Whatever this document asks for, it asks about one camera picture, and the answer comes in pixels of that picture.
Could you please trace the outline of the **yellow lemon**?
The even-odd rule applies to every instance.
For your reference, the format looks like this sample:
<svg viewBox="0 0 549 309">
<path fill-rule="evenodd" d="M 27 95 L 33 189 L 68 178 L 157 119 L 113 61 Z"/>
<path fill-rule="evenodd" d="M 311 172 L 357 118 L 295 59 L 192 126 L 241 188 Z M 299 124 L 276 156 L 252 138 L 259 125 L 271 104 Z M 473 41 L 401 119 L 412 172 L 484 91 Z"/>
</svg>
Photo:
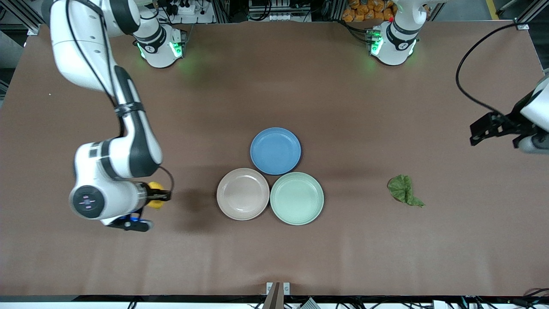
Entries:
<svg viewBox="0 0 549 309">
<path fill-rule="evenodd" d="M 152 190 L 152 192 L 165 192 L 165 188 L 159 182 L 149 182 L 148 187 Z M 148 201 L 147 206 L 152 209 L 161 209 L 164 203 L 165 202 L 161 201 Z"/>
</svg>

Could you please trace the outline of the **green lettuce leaf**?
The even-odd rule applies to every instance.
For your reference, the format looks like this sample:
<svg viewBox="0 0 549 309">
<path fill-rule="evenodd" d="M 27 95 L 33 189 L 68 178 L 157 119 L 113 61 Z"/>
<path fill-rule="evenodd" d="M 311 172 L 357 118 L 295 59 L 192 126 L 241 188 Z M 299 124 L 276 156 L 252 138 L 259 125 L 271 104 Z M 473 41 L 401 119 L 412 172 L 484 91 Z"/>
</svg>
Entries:
<svg viewBox="0 0 549 309">
<path fill-rule="evenodd" d="M 424 202 L 414 195 L 412 180 L 408 175 L 394 176 L 388 181 L 387 188 L 390 195 L 399 202 L 419 208 L 425 206 Z"/>
</svg>

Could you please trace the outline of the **beige round plate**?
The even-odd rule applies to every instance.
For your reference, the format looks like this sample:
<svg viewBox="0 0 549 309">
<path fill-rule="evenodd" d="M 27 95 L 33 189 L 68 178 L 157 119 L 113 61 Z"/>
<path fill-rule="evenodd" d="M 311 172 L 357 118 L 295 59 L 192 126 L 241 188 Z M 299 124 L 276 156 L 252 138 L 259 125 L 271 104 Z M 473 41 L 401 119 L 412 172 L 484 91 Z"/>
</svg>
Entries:
<svg viewBox="0 0 549 309">
<path fill-rule="evenodd" d="M 227 173 L 217 187 L 217 204 L 221 212 L 237 221 L 259 216 L 269 203 L 269 184 L 255 170 L 239 168 Z"/>
</svg>

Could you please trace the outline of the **blue round plate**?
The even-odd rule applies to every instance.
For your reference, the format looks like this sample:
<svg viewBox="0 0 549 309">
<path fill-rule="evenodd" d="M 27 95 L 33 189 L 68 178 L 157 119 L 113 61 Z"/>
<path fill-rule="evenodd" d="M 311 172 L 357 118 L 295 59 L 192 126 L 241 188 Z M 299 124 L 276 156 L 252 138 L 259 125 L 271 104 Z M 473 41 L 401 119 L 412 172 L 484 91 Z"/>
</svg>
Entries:
<svg viewBox="0 0 549 309">
<path fill-rule="evenodd" d="M 261 172 L 283 175 L 298 165 L 302 156 L 299 139 L 292 131 L 271 127 L 259 132 L 251 142 L 250 158 Z"/>
</svg>

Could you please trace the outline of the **pale green round plate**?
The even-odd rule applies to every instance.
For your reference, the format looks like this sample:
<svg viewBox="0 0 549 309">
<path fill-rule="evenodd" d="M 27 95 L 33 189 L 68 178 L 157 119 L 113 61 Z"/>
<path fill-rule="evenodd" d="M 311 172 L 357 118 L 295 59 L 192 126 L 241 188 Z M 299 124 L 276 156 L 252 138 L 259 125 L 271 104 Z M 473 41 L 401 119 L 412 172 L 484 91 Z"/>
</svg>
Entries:
<svg viewBox="0 0 549 309">
<path fill-rule="evenodd" d="M 275 181 L 269 203 L 273 213 L 282 222 L 301 226 L 313 222 L 321 214 L 324 192 L 313 176 L 292 172 Z"/>
</svg>

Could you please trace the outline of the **brown table cover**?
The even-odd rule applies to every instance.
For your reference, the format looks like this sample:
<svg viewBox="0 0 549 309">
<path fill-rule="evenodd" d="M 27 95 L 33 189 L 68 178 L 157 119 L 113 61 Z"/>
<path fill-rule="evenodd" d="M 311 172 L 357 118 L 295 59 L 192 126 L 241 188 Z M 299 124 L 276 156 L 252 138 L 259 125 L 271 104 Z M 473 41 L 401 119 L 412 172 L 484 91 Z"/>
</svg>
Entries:
<svg viewBox="0 0 549 309">
<path fill-rule="evenodd" d="M 77 147 L 118 134 L 104 94 L 57 71 L 49 30 L 29 37 L 0 108 L 0 295 L 523 295 L 549 288 L 549 156 L 513 136 L 469 144 L 486 114 L 455 69 L 502 21 L 424 25 L 397 67 L 369 57 L 336 23 L 194 26 L 184 59 L 147 65 L 132 37 L 112 39 L 175 179 L 146 209 L 146 233 L 104 227 L 70 208 Z M 302 145 L 298 172 L 325 201 L 303 226 L 271 209 L 235 221 L 219 181 L 253 168 L 268 127 Z M 394 199 L 410 176 L 425 206 Z"/>
</svg>

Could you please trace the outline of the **bag of orange items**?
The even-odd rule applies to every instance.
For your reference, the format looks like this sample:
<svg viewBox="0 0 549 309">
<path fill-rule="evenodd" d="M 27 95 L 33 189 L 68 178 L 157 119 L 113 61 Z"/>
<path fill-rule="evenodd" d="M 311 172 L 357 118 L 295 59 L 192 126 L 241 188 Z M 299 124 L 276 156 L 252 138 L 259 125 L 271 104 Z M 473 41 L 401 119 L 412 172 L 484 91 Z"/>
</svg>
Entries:
<svg viewBox="0 0 549 309">
<path fill-rule="evenodd" d="M 346 0 L 341 19 L 346 23 L 369 19 L 392 21 L 398 6 L 392 0 Z"/>
</svg>

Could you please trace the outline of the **white power strip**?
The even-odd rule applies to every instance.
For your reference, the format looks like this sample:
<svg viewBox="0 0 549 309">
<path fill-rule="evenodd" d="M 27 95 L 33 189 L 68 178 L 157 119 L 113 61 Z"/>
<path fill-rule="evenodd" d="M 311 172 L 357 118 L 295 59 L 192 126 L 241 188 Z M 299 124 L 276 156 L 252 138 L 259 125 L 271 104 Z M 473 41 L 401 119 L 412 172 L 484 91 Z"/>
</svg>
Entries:
<svg viewBox="0 0 549 309">
<path fill-rule="evenodd" d="M 210 7 L 210 0 L 173 0 L 178 7 L 177 15 L 205 15 Z"/>
</svg>

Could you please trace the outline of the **white electrical device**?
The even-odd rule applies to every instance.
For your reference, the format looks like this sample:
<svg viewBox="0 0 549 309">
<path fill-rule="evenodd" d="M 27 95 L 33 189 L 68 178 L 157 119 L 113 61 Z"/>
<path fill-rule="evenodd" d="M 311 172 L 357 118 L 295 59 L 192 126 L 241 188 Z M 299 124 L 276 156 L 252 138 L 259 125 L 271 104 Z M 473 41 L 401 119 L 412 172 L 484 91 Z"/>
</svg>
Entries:
<svg viewBox="0 0 549 309">
<path fill-rule="evenodd" d="M 312 0 L 245 0 L 251 21 L 311 21 Z"/>
</svg>

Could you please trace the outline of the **aluminium frame profile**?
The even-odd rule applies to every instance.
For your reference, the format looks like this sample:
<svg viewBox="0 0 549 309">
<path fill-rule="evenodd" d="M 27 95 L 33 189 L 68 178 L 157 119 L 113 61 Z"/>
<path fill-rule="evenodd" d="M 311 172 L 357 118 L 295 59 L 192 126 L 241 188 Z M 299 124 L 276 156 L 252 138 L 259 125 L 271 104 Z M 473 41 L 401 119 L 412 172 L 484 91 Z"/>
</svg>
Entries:
<svg viewBox="0 0 549 309">
<path fill-rule="evenodd" d="M 529 30 L 529 23 L 534 20 L 547 6 L 549 0 L 505 0 L 506 2 L 496 8 L 496 15 L 504 14 L 506 10 L 520 2 L 528 3 L 527 7 L 518 16 L 513 18 L 513 25 L 517 30 Z"/>
<path fill-rule="evenodd" d="M 37 36 L 40 26 L 45 24 L 45 20 L 41 14 L 35 10 L 35 7 L 40 8 L 39 4 L 32 6 L 30 3 L 34 0 L 0 0 L 0 8 L 6 11 L 8 19 L 4 22 L 0 21 L 0 28 L 3 30 L 22 30 L 27 29 L 27 35 Z"/>
</svg>

